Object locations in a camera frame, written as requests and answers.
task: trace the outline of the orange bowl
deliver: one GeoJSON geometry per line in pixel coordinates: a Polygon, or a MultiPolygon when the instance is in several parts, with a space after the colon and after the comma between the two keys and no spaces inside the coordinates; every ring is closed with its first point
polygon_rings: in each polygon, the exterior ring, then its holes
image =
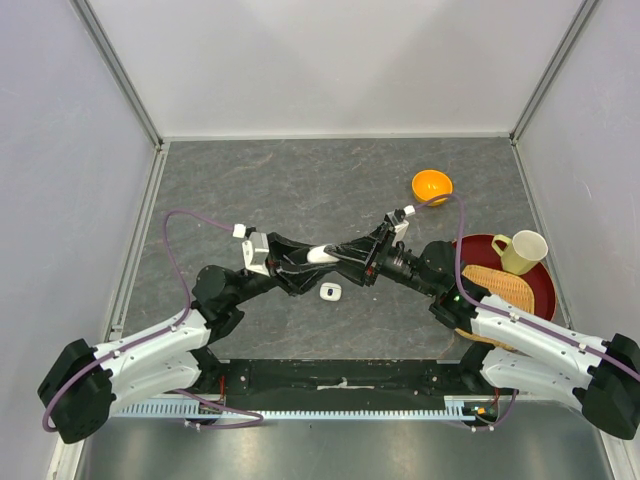
{"type": "MultiPolygon", "coordinates": [[[[453,193],[453,182],[449,177],[438,170],[422,170],[413,177],[411,188],[416,200],[420,203],[424,203],[438,195],[453,193]]],[[[429,206],[436,207],[446,201],[447,199],[443,198],[429,206]]]]}

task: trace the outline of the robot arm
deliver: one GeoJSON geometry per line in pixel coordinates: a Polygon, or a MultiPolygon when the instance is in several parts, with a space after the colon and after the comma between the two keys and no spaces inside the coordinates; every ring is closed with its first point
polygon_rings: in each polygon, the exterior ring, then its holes
{"type": "Polygon", "coordinates": [[[369,235],[350,242],[316,247],[236,225],[244,238],[245,268],[233,272],[210,265],[200,271],[192,290],[195,301],[183,321],[178,314],[136,335],[93,349],[83,340],[69,344],[43,381],[38,394],[48,406],[81,368],[115,352],[60,397],[51,418],[63,440],[72,443],[94,433],[111,414],[148,397],[193,387],[211,391],[223,365],[208,348],[229,335],[242,320],[238,305],[279,287],[290,295],[309,291],[335,271],[360,286],[387,277],[433,298],[430,310],[449,328],[503,342],[520,353],[476,343],[461,362],[467,381],[476,386],[512,388],[555,399],[581,410],[595,426],[620,438],[633,438],[640,423],[640,384],[601,361],[600,352],[634,372],[640,367],[635,342],[616,335],[611,342],[556,326],[519,310],[467,279],[465,300],[456,285],[455,250],[449,242],[431,242],[419,257],[401,241],[412,208],[396,210],[369,235]],[[508,311],[499,315],[487,307],[508,311]],[[119,354],[118,348],[154,336],[119,354]],[[562,339],[569,338],[573,344],[562,339]]]}

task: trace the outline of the yellow mug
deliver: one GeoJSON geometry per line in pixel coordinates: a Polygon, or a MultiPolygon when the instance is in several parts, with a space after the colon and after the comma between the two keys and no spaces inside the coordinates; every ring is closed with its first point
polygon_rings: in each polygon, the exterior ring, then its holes
{"type": "Polygon", "coordinates": [[[521,230],[513,239],[496,235],[491,241],[491,246],[500,255],[502,269],[514,275],[524,275],[549,253],[544,237],[531,230],[521,230]],[[506,247],[502,249],[496,242],[503,242],[506,247]]]}

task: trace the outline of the mug handle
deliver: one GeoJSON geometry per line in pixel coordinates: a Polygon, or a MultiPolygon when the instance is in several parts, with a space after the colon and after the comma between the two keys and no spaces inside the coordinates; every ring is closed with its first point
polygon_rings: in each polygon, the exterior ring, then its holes
{"type": "Polygon", "coordinates": [[[500,248],[496,242],[503,242],[505,244],[504,248],[507,248],[511,243],[511,239],[509,237],[505,237],[504,235],[496,235],[491,240],[491,247],[496,251],[496,253],[500,256],[504,253],[504,249],[500,248]]]}

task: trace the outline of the white wall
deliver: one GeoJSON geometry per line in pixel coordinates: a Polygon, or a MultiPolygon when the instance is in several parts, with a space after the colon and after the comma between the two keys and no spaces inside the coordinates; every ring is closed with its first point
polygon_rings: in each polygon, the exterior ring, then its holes
{"type": "Polygon", "coordinates": [[[91,0],[165,136],[508,132],[580,0],[91,0]]]}
{"type": "Polygon", "coordinates": [[[0,15],[0,464],[43,478],[40,381],[98,340],[153,149],[67,0],[0,15]]]}
{"type": "MultiPolygon", "coordinates": [[[[579,330],[640,341],[640,2],[600,3],[521,152],[579,330]]],[[[640,453],[640,435],[636,439],[640,453]]]]}

